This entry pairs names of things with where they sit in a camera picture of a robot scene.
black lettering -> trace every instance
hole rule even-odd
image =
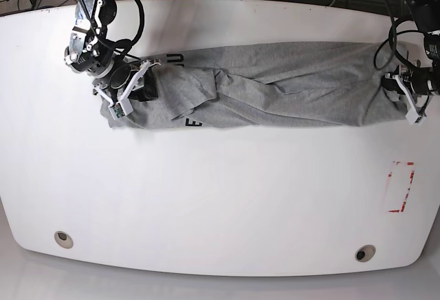
[[[190,123],[190,119],[186,119],[186,122],[185,122],[185,125],[187,126],[187,127],[201,127],[203,124],[201,123],[201,122],[195,122],[195,121],[192,121],[191,123]]]
[[[167,54],[166,57],[168,58],[168,60],[166,61],[167,63],[181,63],[182,61],[184,61],[183,54]]]

metal grommet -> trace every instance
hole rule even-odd
[[[74,240],[64,231],[55,232],[55,242],[66,249],[74,247]]]
[[[355,259],[358,262],[368,262],[376,254],[376,247],[373,245],[366,245],[356,251]]]

white table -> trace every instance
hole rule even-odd
[[[134,4],[118,7],[110,38],[134,36]],[[140,56],[378,42],[389,29],[386,17],[292,3],[144,7],[146,29],[133,49]],[[422,127],[111,130],[90,79],[64,65],[73,20],[73,8],[0,19],[0,196],[20,246],[97,264],[229,276],[377,270],[419,257],[440,203],[438,101]],[[415,44],[411,56],[423,55],[421,38],[406,40]],[[415,162],[403,213],[388,212],[401,191],[386,188],[393,161]],[[74,247],[58,246],[56,231],[71,235]],[[369,244],[376,255],[357,262],[356,250]]]

gray t-shirt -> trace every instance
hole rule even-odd
[[[373,67],[378,44],[295,42],[216,47],[154,56],[159,98],[110,127],[364,126],[405,118]],[[377,58],[383,65],[390,53]]]

white tabletop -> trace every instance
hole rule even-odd
[[[390,26],[373,14],[269,1],[144,7],[145,33],[133,49],[139,56],[263,42],[378,42]],[[110,38],[134,36],[134,4],[118,8]],[[419,257],[440,203],[438,101],[422,127],[112,130],[90,79],[64,65],[73,20],[73,8],[0,19],[0,195],[22,247],[229,276],[377,270]],[[414,43],[412,58],[423,56],[420,37],[403,40]],[[398,214],[388,212],[402,190],[386,186],[393,161],[415,163]],[[74,247],[59,247],[56,231],[71,235]],[[356,250],[369,244],[376,256],[357,262]]]
[[[0,202],[1,300],[437,300],[440,276],[423,256],[398,269],[311,277],[164,274],[88,264],[22,249]]]

